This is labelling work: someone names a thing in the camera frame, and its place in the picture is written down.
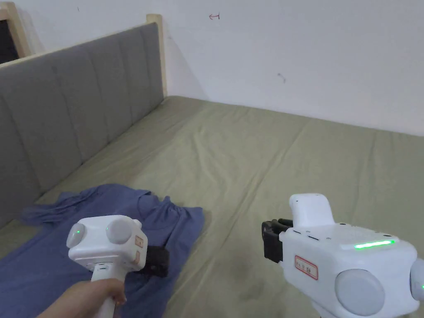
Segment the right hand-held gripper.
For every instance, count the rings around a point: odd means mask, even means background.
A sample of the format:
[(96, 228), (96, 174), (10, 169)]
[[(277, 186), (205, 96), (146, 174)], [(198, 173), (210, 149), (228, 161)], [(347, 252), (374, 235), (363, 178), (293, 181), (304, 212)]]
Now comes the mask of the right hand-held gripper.
[(424, 299), (424, 262), (399, 237), (336, 223), (322, 194), (289, 199), (292, 219), (261, 225), (264, 256), (322, 318), (398, 318)]

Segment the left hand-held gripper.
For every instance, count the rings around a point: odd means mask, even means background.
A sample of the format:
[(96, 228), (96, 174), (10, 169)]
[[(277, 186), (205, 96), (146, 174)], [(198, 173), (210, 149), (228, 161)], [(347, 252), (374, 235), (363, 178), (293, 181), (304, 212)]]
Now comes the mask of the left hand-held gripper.
[(91, 281), (128, 273), (167, 277), (169, 251), (150, 246), (142, 223), (124, 215), (88, 217), (75, 223), (67, 237), (69, 258), (92, 272)]

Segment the person's left hand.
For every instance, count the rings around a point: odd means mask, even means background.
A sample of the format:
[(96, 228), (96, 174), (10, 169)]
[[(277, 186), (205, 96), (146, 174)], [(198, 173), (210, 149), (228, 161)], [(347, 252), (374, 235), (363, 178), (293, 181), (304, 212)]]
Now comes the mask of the person's left hand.
[(92, 318), (107, 299), (126, 303), (124, 284), (117, 279), (78, 282), (56, 302), (60, 318)]

